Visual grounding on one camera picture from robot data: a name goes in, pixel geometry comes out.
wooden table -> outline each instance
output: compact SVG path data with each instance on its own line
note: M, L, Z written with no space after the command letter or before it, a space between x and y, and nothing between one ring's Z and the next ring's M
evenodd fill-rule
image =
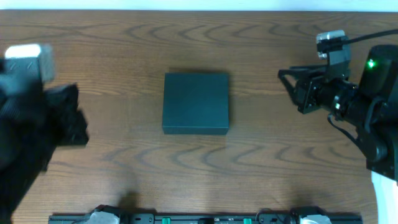
M363 155L326 111L300 114L277 72L325 63L316 54L320 32L357 37L397 21L398 14L351 12L1 11L0 50L52 44L53 85L79 84L91 136L84 149L55 152L15 223L99 204L187 213L319 205L376 223ZM352 80L372 45L397 41L353 45ZM164 73L201 70L230 74L228 135L164 135Z

dark teal box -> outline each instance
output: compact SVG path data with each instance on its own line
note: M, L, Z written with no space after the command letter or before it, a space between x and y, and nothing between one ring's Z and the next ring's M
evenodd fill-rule
M228 74L166 73L165 134L226 134L228 112Z

green tape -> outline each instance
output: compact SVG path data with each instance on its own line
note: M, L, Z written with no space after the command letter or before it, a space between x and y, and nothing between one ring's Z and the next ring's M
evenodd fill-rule
M170 224L172 222L171 218L162 218L162 224Z
M243 224L251 224L251 218L244 218Z

green led indicator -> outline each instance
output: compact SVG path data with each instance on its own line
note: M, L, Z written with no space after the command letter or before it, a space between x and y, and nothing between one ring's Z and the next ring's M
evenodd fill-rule
M375 63L374 60L371 59L371 60L368 61L368 67L369 67L369 68L373 68L373 67L375 67L375 66L376 66L376 63Z

white wall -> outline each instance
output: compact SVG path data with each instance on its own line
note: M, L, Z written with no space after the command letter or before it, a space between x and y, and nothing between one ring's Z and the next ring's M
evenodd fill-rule
M0 9L398 12L398 0L0 0Z

